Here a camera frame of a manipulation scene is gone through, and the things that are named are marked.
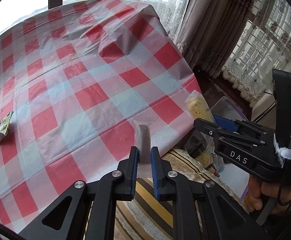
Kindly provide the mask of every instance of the snack package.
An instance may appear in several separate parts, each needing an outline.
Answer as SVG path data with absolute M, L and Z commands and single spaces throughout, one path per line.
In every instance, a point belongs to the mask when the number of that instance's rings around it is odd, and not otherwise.
M 210 166 L 208 166 L 206 168 L 207 171 L 210 171 L 214 176 L 216 176 L 217 178 L 220 177 L 219 173 L 216 171 L 214 164 L 211 164 Z
M 13 111 L 8 113 L 0 123 L 0 142 L 8 135 L 9 133 L 9 124 L 11 121 Z
M 185 103 L 193 119 L 201 118 L 215 123 L 207 102 L 198 91 L 194 90 L 185 100 Z
M 195 159 L 207 148 L 207 141 L 203 137 L 202 133 L 195 130 L 190 137 L 190 139 L 186 142 L 184 149 L 188 152 L 188 154 Z
M 185 100 L 185 103 L 193 119 L 201 118 L 215 123 L 207 102 L 198 91 L 194 90 Z M 202 136 L 207 141 L 207 147 L 199 156 L 195 157 L 195 160 L 200 162 L 204 168 L 213 163 L 218 172 L 222 171 L 224 169 L 223 158 L 214 153 L 213 138 L 206 134 L 202 134 Z

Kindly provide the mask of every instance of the plastic tablecloth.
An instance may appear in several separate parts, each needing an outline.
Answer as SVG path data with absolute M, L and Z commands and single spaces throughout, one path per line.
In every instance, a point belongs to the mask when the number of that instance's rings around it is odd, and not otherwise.
M 76 180 L 115 170 L 134 120 L 167 152 L 192 127 L 193 72 L 150 5 L 94 0 L 48 10 L 0 36 L 0 222 L 19 232 Z

